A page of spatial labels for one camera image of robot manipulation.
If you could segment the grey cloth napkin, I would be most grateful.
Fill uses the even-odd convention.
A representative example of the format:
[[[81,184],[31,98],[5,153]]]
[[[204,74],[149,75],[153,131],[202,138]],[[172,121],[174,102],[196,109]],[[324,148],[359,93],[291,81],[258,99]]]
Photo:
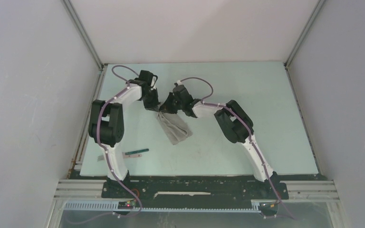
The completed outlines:
[[[158,112],[156,119],[172,145],[192,136],[190,127],[178,114]]]

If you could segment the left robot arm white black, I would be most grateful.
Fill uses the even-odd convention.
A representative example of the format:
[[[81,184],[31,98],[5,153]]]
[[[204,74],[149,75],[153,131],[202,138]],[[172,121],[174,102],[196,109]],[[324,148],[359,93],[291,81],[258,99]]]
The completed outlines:
[[[109,100],[92,102],[88,134],[101,147],[108,177],[117,181],[113,192],[120,198],[131,192],[131,184],[124,180],[129,171],[119,146],[125,133],[124,111],[137,101],[143,103],[145,110],[158,111],[157,80],[155,74],[141,70],[137,78],[127,80],[123,89]]]

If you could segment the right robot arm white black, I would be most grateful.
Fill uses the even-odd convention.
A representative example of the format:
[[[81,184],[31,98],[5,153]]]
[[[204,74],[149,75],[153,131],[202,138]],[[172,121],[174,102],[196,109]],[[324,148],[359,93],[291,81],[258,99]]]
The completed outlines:
[[[279,182],[280,178],[267,162],[256,141],[253,121],[235,100],[222,104],[207,103],[203,99],[194,99],[184,85],[176,85],[160,105],[159,111],[164,115],[183,111],[192,118],[214,117],[226,139],[245,148],[253,175],[261,182],[257,186],[258,194],[269,199],[276,193],[274,183]]]

